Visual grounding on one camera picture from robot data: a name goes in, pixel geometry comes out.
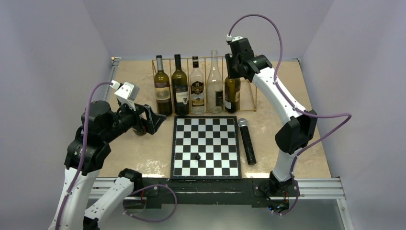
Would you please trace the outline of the clear glass bottle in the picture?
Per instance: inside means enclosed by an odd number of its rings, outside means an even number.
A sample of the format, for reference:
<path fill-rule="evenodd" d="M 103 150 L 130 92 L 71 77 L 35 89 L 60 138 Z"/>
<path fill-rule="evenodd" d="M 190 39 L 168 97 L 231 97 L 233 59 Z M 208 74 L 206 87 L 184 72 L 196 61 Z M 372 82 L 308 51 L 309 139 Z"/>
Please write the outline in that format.
<path fill-rule="evenodd" d="M 206 84 L 208 112 L 216 114 L 223 110 L 223 79 L 218 66 L 218 52 L 211 51 L 211 69 Z"/>

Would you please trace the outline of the green Primitivo wine bottle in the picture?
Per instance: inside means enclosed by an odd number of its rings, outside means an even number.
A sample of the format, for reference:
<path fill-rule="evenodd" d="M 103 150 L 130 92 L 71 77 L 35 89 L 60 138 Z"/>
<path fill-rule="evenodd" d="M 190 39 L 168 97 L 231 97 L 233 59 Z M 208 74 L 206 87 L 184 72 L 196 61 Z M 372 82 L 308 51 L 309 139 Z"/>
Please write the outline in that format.
<path fill-rule="evenodd" d="M 156 61 L 157 73 L 154 76 L 154 87 L 157 109 L 159 114 L 168 116 L 172 114 L 169 76 L 164 72 L 162 55 L 157 55 Z"/>

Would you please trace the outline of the clear square liquor bottle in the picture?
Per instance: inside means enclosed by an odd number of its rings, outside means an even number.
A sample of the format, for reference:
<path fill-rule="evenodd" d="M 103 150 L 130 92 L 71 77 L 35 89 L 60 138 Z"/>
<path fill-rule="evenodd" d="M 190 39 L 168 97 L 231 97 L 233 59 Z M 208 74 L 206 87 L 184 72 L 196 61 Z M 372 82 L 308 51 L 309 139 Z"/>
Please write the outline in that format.
<path fill-rule="evenodd" d="M 205 111 L 204 77 L 199 68 L 198 56 L 192 57 L 192 71 L 190 73 L 191 105 L 194 114 Z"/>

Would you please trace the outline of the dark green wine bottle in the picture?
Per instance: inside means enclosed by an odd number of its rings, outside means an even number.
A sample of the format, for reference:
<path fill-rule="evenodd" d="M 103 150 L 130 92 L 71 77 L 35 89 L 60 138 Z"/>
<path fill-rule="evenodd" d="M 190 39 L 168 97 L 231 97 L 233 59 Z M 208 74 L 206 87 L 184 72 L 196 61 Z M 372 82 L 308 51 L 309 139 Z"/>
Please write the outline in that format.
<path fill-rule="evenodd" d="M 180 54 L 175 54 L 174 60 L 175 60 L 175 71 L 171 76 L 171 80 L 172 80 L 172 91 L 174 96 L 175 114 L 185 116 L 190 112 L 188 79 L 186 73 L 182 70 L 181 67 Z"/>

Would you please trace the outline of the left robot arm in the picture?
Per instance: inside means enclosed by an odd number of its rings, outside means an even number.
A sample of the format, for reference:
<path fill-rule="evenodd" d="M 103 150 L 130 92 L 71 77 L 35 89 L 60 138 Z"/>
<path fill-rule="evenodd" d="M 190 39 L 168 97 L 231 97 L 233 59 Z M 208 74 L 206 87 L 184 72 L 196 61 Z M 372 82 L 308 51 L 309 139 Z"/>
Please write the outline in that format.
<path fill-rule="evenodd" d="M 126 168 L 107 192 L 87 207 L 93 185 L 111 152 L 110 143 L 132 128 L 153 135 L 166 120 L 147 104 L 135 107 L 134 111 L 121 105 L 114 112 L 107 101 L 90 103 L 88 135 L 84 136 L 84 126 L 80 126 L 67 148 L 63 192 L 49 229 L 98 230 L 125 197 L 142 192 L 142 174 Z"/>

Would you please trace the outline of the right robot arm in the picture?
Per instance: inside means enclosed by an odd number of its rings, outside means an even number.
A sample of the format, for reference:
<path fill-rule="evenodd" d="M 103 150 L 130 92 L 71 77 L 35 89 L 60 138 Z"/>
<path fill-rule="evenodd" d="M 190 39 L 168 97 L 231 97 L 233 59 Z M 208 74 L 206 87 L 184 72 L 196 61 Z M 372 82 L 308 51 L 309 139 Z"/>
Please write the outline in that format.
<path fill-rule="evenodd" d="M 256 56 L 247 38 L 228 37 L 231 52 L 226 55 L 228 73 L 231 78 L 243 77 L 259 89 L 271 103 L 279 116 L 282 127 L 275 135 L 279 148 L 275 167 L 265 184 L 268 192 L 280 195 L 292 185 L 295 158 L 313 138 L 316 129 L 316 112 L 306 111 L 274 75 L 276 69 L 264 56 Z"/>

